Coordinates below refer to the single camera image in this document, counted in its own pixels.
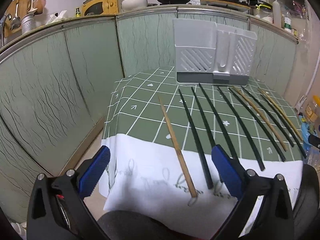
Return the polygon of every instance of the white cloth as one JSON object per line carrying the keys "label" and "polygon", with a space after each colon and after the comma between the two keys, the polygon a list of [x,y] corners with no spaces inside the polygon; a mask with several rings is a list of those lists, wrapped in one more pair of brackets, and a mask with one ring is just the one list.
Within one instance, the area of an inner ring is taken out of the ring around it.
{"label": "white cloth", "polygon": [[[208,190],[198,153],[183,151],[196,190],[197,200],[191,198],[174,148],[146,142],[124,134],[102,140],[110,148],[108,173],[99,182],[99,191],[107,197],[104,210],[128,210],[152,217],[168,228],[201,239],[210,239],[228,217],[237,199],[230,197],[218,172],[206,155],[213,190]],[[260,171],[256,160],[240,159],[244,169],[253,169],[259,176],[273,178],[284,175],[292,206],[296,202],[302,173],[302,161],[264,161]],[[243,234],[252,225],[260,208],[258,198]]]}

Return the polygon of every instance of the white bottle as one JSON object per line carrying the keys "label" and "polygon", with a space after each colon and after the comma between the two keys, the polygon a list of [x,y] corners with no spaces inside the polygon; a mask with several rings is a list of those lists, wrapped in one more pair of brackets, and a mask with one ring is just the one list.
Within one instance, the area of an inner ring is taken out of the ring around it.
{"label": "white bottle", "polygon": [[272,3],[272,11],[273,11],[273,24],[276,27],[281,28],[281,7],[280,7],[280,3],[278,3],[277,0],[275,0]]}

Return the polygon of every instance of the metal countertop edge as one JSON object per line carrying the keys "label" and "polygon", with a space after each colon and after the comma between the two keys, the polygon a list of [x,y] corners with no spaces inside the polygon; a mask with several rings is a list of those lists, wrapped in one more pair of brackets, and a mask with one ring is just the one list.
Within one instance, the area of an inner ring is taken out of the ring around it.
{"label": "metal countertop edge", "polygon": [[121,13],[118,15],[93,15],[93,16],[84,16],[79,18],[71,18],[67,20],[63,20],[60,22],[56,22],[53,24],[41,26],[36,28],[35,30],[21,35],[15,40],[6,44],[3,48],[0,49],[0,63],[5,60],[9,55],[13,54],[16,50],[21,49],[22,47],[30,44],[41,37],[48,36],[58,31],[62,31],[63,29],[67,30],[70,28],[76,28],[84,25],[90,25],[101,22],[108,21],[119,21],[123,19],[128,19],[137,16],[151,15],[151,14],[159,14],[159,13],[176,13],[176,14],[203,14],[203,15],[211,15],[211,16],[220,16],[227,17],[230,19],[235,19],[239,21],[243,21],[248,23],[250,19],[251,27],[253,25],[257,25],[263,27],[267,30],[270,30],[274,33],[279,34],[280,36],[294,42],[298,43],[298,38],[288,33],[287,31],[277,28],[274,25],[258,19],[252,15],[244,14],[241,12],[237,12],[231,9],[225,9],[214,6],[203,6],[203,5],[163,5],[163,6],[154,6],[147,7],[143,9],[138,9],[131,12]]}

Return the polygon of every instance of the table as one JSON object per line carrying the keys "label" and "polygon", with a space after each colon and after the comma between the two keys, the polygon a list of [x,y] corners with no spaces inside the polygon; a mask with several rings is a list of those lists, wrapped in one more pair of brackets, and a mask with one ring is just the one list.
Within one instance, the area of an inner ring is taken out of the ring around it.
{"label": "table", "polygon": [[[191,86],[176,84],[173,67],[138,73],[116,82],[115,86],[102,137],[102,144],[107,145],[111,151],[110,164],[99,183],[100,193],[108,197],[104,209],[137,211],[159,220],[173,230],[209,239],[222,225],[237,199],[230,196],[225,185],[219,181],[217,170],[211,161],[209,139]],[[216,143],[231,156],[204,94],[199,86],[193,87]],[[286,162],[281,162],[276,149],[252,115],[228,92],[227,87],[220,87],[246,125],[260,152],[266,167],[261,171],[248,139],[217,87],[203,87],[223,120],[240,163],[245,169],[254,169],[260,176],[274,177],[277,173],[283,174],[293,206],[297,199],[303,166],[297,145],[291,147],[278,127],[264,113],[288,147],[288,151],[282,150]],[[275,91],[252,78],[246,88],[271,111],[258,91],[258,88],[263,89],[284,110],[294,125],[300,127],[294,109]],[[197,148],[178,89],[185,98],[206,154],[214,182],[212,190],[206,188]],[[168,116],[198,191],[199,197],[196,201],[190,198],[183,179],[158,96],[168,109]],[[261,200],[259,197],[243,234],[250,229]]]}

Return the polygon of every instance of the green cabinet door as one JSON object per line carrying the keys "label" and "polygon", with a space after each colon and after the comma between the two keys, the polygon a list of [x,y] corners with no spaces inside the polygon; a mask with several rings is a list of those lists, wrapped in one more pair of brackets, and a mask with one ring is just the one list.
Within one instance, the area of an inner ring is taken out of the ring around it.
{"label": "green cabinet door", "polygon": [[117,20],[125,76],[174,66],[172,20],[176,17],[176,13],[158,13]]}
{"label": "green cabinet door", "polygon": [[0,64],[0,103],[15,138],[53,175],[94,127],[63,32],[22,47]]}
{"label": "green cabinet door", "polygon": [[0,118],[0,206],[19,223],[27,219],[29,198],[39,173],[45,173],[19,146]]}
{"label": "green cabinet door", "polygon": [[65,26],[71,64],[95,123],[106,114],[114,82],[123,78],[115,21],[101,21]]}

